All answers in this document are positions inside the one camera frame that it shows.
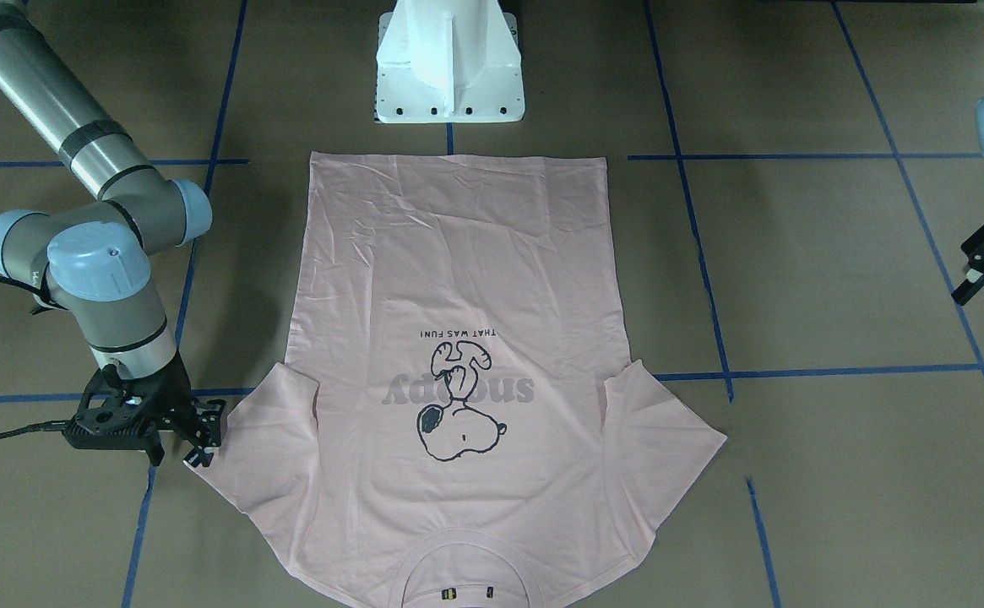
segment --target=cartoon dog ear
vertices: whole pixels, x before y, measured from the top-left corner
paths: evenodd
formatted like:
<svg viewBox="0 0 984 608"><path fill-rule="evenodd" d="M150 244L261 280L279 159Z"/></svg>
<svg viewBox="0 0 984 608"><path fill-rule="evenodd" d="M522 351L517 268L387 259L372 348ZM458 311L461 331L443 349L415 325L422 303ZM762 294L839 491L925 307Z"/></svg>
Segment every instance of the cartoon dog ear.
<svg viewBox="0 0 984 608"><path fill-rule="evenodd" d="M417 415L417 428L423 432L432 432L437 430L438 423L443 420L443 408L438 407L438 405L428 405L425 409L421 410L421 413Z"/></svg>
<svg viewBox="0 0 984 608"><path fill-rule="evenodd" d="M476 365L482 370L492 369L492 355L488 355L488 351L484 350L480 344L469 342L467 339L460 339L458 351L461 353L462 361L469 359L466 361L468 365Z"/></svg>
<svg viewBox="0 0 984 608"><path fill-rule="evenodd" d="M435 347L434 353L431 354L431 374L434 377L443 377L443 374L454 369L454 363L449 362L453 358L453 354L454 344L449 342L442 342Z"/></svg>

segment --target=cartoon dog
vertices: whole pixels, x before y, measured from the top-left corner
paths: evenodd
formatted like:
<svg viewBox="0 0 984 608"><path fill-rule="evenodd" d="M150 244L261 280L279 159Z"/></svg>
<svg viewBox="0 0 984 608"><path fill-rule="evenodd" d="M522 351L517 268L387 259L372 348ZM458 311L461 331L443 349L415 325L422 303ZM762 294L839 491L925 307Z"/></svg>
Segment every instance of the cartoon dog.
<svg viewBox="0 0 984 608"><path fill-rule="evenodd" d="M480 370L492 369L492 356L476 342L442 342L431 356L431 373L446 382L450 403L430 404L417 415L417 432L427 453L448 462L464 453L487 453L499 444L507 425L469 407Z"/></svg>

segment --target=t-shirt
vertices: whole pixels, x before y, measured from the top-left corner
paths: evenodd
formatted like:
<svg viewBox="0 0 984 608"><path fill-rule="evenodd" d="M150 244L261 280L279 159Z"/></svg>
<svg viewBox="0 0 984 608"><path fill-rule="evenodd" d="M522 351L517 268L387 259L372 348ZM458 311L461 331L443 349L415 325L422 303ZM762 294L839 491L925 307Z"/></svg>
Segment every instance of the t-shirt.
<svg viewBox="0 0 984 608"><path fill-rule="evenodd" d="M195 472L360 608L560 608L724 442L631 362L603 159L311 157L285 362Z"/></svg>

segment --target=neckline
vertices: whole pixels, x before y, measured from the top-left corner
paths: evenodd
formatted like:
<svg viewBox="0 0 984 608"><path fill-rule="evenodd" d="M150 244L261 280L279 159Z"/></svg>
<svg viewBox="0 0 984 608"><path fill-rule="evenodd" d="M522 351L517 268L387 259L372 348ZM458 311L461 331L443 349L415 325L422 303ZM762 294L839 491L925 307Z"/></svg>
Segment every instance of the neckline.
<svg viewBox="0 0 984 608"><path fill-rule="evenodd" d="M391 584L388 605L391 608L421 608L422 600L419 597L403 604L405 586L408 584L411 574L416 570L418 563L421 563L423 558L427 557L433 551L442 549L445 546L451 546L452 544L468 544L468 546L479 547L479 549L490 551L500 559L503 559L504 562L514 569L514 572L518 574L519 580L522 581L522 588L525 589L526 595L529 596L529 608L545 607L545 598L543 598L541 586L533 578L533 574L530 573L525 557L507 542L497 539L496 536L468 528L441 530L435 532L433 535L427 535L421 541L415 543L413 549L408 551L406 557L399 564L398 571L394 575L394 583ZM500 597L492 601L487 601L487 604L495 605L496 607L499 605L503 605L503 607L510 605L512 607L512 605L518 605L516 600L519 600L519 598L514 598L514 601L511 601L510 597Z"/></svg>

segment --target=shirt sleeve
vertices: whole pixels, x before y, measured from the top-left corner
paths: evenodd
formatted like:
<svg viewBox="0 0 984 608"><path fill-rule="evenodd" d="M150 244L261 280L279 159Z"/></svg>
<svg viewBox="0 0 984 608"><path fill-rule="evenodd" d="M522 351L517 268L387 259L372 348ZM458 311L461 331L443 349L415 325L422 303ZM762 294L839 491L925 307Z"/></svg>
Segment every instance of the shirt sleeve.
<svg viewBox="0 0 984 608"><path fill-rule="evenodd" d="M228 416L210 466L192 469L246 514L286 568L318 501L318 382L280 363Z"/></svg>
<svg viewBox="0 0 984 608"><path fill-rule="evenodd" d="M605 491L616 528L641 562L657 527L726 437L686 408L641 361L604 383Z"/></svg>

